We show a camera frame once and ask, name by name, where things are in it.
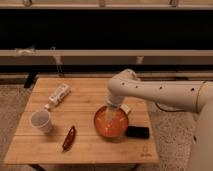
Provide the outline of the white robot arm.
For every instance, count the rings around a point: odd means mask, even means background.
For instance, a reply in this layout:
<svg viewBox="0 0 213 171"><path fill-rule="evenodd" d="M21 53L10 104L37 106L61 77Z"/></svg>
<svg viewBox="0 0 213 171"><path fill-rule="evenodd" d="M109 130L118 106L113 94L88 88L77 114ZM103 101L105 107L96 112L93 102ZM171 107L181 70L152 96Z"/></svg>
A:
<svg viewBox="0 0 213 171"><path fill-rule="evenodd" d="M141 81L131 69L109 79L106 104L135 97L199 115L186 171L213 171L213 81Z"/></svg>

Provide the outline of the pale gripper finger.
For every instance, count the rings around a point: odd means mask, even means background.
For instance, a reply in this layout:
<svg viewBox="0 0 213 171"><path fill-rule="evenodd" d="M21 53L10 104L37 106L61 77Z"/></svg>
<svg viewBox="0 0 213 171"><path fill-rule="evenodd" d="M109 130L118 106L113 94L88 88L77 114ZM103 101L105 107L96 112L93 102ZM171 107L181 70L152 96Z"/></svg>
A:
<svg viewBox="0 0 213 171"><path fill-rule="evenodd" d="M107 122L111 122L115 115L116 115L115 109L107 108L105 112L105 120Z"/></svg>

